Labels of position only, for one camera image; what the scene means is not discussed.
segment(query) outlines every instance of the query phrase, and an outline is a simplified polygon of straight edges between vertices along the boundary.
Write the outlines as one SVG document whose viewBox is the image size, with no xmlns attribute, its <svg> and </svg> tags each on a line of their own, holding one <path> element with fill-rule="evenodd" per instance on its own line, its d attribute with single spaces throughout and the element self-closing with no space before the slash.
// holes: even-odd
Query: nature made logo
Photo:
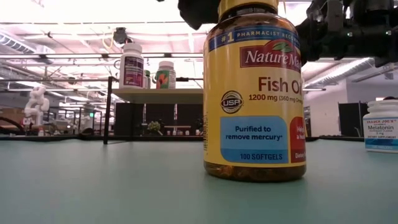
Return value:
<svg viewBox="0 0 398 224">
<path fill-rule="evenodd" d="M 236 113 L 242 108 L 242 105 L 242 96 L 236 91 L 228 91 L 221 98 L 221 107 L 225 113 Z"/>
<path fill-rule="evenodd" d="M 273 40 L 266 45 L 241 47 L 241 68 L 280 67 L 300 72 L 301 59 L 288 40 Z"/>
</svg>

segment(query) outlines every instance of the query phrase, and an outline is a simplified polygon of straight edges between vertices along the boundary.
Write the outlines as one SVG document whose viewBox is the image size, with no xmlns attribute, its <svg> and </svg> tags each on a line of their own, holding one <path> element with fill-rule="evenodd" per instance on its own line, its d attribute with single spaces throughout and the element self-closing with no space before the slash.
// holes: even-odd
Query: blue label section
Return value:
<svg viewBox="0 0 398 224">
<path fill-rule="evenodd" d="M 230 162 L 289 163 L 287 127 L 278 116 L 221 118 L 221 155 Z"/>
<path fill-rule="evenodd" d="M 209 40 L 209 52 L 227 44 L 248 40 L 279 40 L 284 39 L 300 48 L 299 38 L 288 29 L 276 26 L 247 26 L 229 30 Z"/>
<path fill-rule="evenodd" d="M 398 151 L 398 146 L 375 146 L 375 145 L 365 144 L 365 148 L 366 149 L 379 149 L 379 150 Z"/>
<path fill-rule="evenodd" d="M 398 150 L 398 139 L 365 139 L 365 148 Z"/>
</svg>

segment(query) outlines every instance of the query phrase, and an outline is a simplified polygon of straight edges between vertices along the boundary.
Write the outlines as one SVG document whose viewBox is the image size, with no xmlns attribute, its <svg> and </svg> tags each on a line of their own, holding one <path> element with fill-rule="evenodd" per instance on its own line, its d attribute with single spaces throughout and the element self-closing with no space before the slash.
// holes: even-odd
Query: product label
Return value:
<svg viewBox="0 0 398 224">
<path fill-rule="evenodd" d="M 141 58 L 126 57 L 124 59 L 124 85 L 142 87 L 144 61 Z"/>
<path fill-rule="evenodd" d="M 156 89 L 175 88 L 175 81 L 170 77 L 171 71 L 160 70 L 156 72 Z"/>
<path fill-rule="evenodd" d="M 398 151 L 398 118 L 364 118 L 365 148 Z"/>
<path fill-rule="evenodd" d="M 239 27 L 205 43 L 207 162 L 305 164 L 299 47 L 294 32 L 276 26 Z"/>
</svg>

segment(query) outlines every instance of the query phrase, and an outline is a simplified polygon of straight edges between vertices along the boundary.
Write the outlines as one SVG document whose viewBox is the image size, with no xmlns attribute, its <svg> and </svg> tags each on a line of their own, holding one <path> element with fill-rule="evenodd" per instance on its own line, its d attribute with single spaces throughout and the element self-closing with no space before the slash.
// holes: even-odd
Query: white supplement bottle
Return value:
<svg viewBox="0 0 398 224">
<path fill-rule="evenodd" d="M 145 70 L 145 76 L 147 77 L 147 89 L 150 90 L 150 83 L 152 82 L 152 80 L 150 79 L 150 71 Z"/>
<path fill-rule="evenodd" d="M 365 148 L 398 153 L 398 100 L 372 101 L 363 117 Z"/>
<path fill-rule="evenodd" d="M 156 89 L 175 89 L 175 79 L 174 63 L 160 62 L 156 72 Z"/>
<path fill-rule="evenodd" d="M 142 78 L 143 78 L 142 79 L 142 88 L 148 89 L 148 77 L 145 74 L 143 74 Z"/>
<path fill-rule="evenodd" d="M 123 47 L 124 53 L 120 59 L 120 88 L 142 88 L 144 81 L 144 58 L 142 47 L 138 44 L 127 43 Z"/>
</svg>

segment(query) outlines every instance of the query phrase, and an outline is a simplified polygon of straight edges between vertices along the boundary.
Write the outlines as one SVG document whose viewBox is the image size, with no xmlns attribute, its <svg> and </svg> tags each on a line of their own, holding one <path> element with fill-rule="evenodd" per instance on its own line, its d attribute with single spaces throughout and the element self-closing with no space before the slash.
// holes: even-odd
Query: fish oil bottle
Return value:
<svg viewBox="0 0 398 224">
<path fill-rule="evenodd" d="M 282 182 L 306 170 L 299 38 L 278 0 L 221 0 L 207 36 L 205 169 Z"/>
</svg>

